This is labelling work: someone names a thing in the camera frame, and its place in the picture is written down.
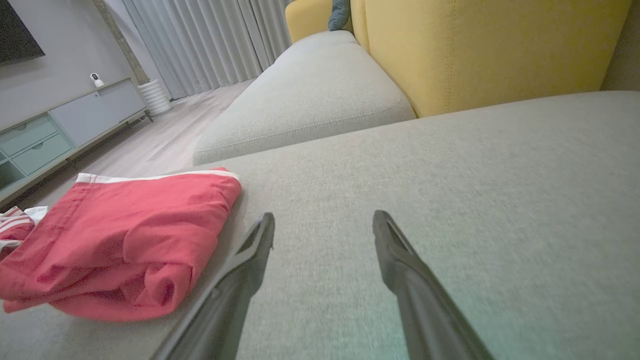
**white camera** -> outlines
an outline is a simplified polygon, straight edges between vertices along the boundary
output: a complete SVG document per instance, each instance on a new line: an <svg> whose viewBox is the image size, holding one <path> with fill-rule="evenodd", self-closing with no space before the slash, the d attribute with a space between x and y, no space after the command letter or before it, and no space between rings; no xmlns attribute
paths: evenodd
<svg viewBox="0 0 640 360"><path fill-rule="evenodd" d="M93 80L93 84L97 88L99 88L100 86L104 85L104 81L100 80L100 76L98 74L96 74L95 72L91 73L91 80Z"/></svg>

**white curtain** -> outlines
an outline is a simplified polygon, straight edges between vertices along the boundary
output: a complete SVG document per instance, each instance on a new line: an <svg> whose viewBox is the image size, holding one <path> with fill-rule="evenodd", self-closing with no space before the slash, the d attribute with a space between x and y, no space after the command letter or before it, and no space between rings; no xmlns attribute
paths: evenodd
<svg viewBox="0 0 640 360"><path fill-rule="evenodd" d="M291 44L293 0L125 0L174 99L256 78Z"/></svg>

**mint green drawer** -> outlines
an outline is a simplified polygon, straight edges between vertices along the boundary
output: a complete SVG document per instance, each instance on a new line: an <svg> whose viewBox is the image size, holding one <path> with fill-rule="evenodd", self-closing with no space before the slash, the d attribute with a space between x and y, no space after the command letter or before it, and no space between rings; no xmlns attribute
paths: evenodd
<svg viewBox="0 0 640 360"><path fill-rule="evenodd" d="M57 131L49 118L41 116L0 135L0 149L11 156Z"/></svg>
<svg viewBox="0 0 640 360"><path fill-rule="evenodd" d="M13 162L29 175L69 150L71 145L62 135L57 134L16 156Z"/></svg>

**red and white striped fabric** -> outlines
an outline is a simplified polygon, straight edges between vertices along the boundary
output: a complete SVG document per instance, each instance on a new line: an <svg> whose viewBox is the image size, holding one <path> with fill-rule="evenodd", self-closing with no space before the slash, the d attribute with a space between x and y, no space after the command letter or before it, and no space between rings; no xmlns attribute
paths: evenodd
<svg viewBox="0 0 640 360"><path fill-rule="evenodd" d="M20 246L34 227L31 217L17 206L0 214L0 261Z"/></svg>
<svg viewBox="0 0 640 360"><path fill-rule="evenodd" d="M140 179L79 174L0 262L4 310L50 303L109 321L171 313L193 289L240 192L224 168Z"/></svg>

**sofa seat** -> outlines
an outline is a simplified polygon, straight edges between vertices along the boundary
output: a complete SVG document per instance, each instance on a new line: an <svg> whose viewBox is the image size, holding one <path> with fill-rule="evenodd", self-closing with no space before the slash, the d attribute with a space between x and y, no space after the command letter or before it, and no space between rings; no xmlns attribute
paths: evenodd
<svg viewBox="0 0 640 360"><path fill-rule="evenodd" d="M196 167L226 167L243 186L201 279L264 212L275 216L237 360L408 358L375 209L394 217L496 360L637 358L639 113L640 92L564 95ZM49 306L0 314L0 358L148 359L183 313L140 323Z"/></svg>
<svg viewBox="0 0 640 360"><path fill-rule="evenodd" d="M203 133L195 165L415 119L348 31L295 43Z"/></svg>

